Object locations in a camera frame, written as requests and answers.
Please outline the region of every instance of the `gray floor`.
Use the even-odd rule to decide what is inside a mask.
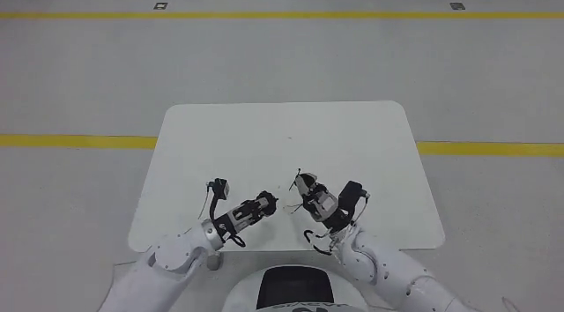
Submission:
[[[563,11],[562,0],[0,0],[2,11]],[[418,140],[562,142],[561,20],[0,20],[0,132],[156,136],[178,103],[395,100]],[[0,148],[0,301],[94,312],[150,151]],[[561,310],[564,162],[424,157],[447,236],[410,254],[474,307]],[[229,254],[174,307],[312,254]],[[368,298],[375,297],[362,287]]]

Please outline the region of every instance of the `yellow stripe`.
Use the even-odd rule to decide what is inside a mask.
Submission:
[[[0,12],[0,19],[564,19],[564,12],[208,11]]]
[[[0,146],[2,147],[154,149],[156,144],[156,137],[0,135]]]
[[[418,142],[421,155],[564,157],[561,143]]]
[[[156,144],[156,137],[0,134],[0,147],[154,149]],[[417,148],[421,155],[564,158],[561,143],[418,142]]]

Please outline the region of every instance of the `white table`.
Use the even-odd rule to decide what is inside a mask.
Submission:
[[[311,249],[308,228],[324,233],[288,191],[298,168],[314,173],[337,196],[349,180],[372,196],[360,223],[400,249],[433,249],[444,242],[441,220],[404,109],[394,101],[177,105],[165,115],[129,243],[145,251],[164,234],[185,232],[200,213],[205,184],[228,180],[229,198],[216,216],[262,190],[277,212],[241,233],[245,249]]]

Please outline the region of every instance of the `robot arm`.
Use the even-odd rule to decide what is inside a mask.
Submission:
[[[237,234],[276,211],[277,199],[263,191],[256,199],[215,219],[215,204],[218,199],[226,199],[229,188],[222,179],[210,182],[209,187],[214,192],[211,219],[183,234],[165,236],[151,246],[112,286],[99,312],[167,312],[208,253],[221,249],[226,240],[244,246]]]
[[[336,256],[356,279],[375,288],[392,308],[401,312],[470,312],[452,292],[419,262],[392,249],[353,225],[336,245]]]
[[[386,247],[363,231],[353,219],[355,206],[370,195],[357,182],[348,182],[335,198],[312,174],[298,174],[294,185],[303,207],[328,229],[330,249],[357,280],[375,287],[375,292],[401,312],[469,312],[453,293],[441,285],[423,265],[398,249]]]

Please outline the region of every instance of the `equipment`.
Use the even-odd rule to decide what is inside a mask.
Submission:
[[[226,240],[237,242],[241,230],[276,211],[277,199],[263,191],[256,199],[245,201],[214,219],[213,201],[217,203],[220,197],[226,199],[229,186],[226,180],[216,179],[211,188],[214,191],[211,218],[185,233],[165,236],[152,245],[127,275],[112,286],[99,312],[168,311],[208,254],[221,249]]]
[[[316,180],[315,175],[298,173],[293,184],[302,197],[303,208],[314,221],[327,227],[330,249],[335,249],[338,261],[355,279],[373,286],[392,308],[402,312],[472,311],[421,264],[397,249],[385,247],[360,228],[356,219],[362,212],[353,219],[355,206],[361,197],[368,200],[369,195],[359,183],[348,182],[337,200]],[[210,182],[208,188],[214,192],[211,218],[151,246],[111,288],[100,311],[168,311],[207,254],[213,254],[243,228],[276,211],[277,199],[263,191],[255,200],[245,201],[214,219],[215,204],[226,198],[229,188],[222,179]],[[296,265],[251,274],[234,287],[223,307],[223,312],[256,310],[368,311],[360,292],[345,279],[319,268]]]

